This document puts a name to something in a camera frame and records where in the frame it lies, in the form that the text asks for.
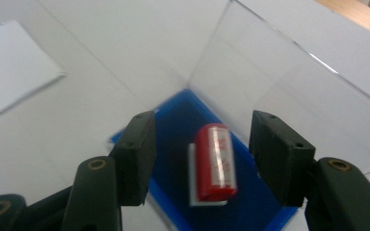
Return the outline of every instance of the blue box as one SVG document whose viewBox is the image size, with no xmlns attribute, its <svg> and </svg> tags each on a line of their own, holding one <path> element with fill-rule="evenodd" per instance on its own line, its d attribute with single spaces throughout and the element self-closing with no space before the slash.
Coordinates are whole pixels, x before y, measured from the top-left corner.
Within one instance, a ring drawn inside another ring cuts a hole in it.
<svg viewBox="0 0 370 231">
<path fill-rule="evenodd" d="M 224 206 L 190 207 L 188 144 L 203 125 L 221 121 L 190 90 L 163 103 L 155 119 L 157 158 L 149 191 L 179 230 L 280 230 L 296 213 L 297 208 L 280 207 L 249 150 L 233 134 L 238 193 Z"/>
</svg>

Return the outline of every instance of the wooden floor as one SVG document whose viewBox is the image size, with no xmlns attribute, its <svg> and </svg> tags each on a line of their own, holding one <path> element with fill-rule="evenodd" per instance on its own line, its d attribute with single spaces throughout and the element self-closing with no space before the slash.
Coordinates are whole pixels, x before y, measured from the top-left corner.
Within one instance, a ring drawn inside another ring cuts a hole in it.
<svg viewBox="0 0 370 231">
<path fill-rule="evenodd" d="M 317 2 L 370 30 L 370 8 L 356 0 L 317 0 Z"/>
</svg>

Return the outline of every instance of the blue surface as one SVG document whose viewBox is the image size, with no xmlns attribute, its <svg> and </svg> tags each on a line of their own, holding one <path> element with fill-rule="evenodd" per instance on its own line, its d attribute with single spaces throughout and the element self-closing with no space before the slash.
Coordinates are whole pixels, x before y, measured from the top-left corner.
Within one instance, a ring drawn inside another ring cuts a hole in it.
<svg viewBox="0 0 370 231">
<path fill-rule="evenodd" d="M 188 144 L 199 128 L 220 120 L 190 90 L 162 104 L 155 118 L 157 158 L 149 190 L 179 230 L 280 230 L 294 215 L 297 208 L 278 205 L 233 135 L 238 193 L 222 207 L 189 207 Z"/>
</svg>

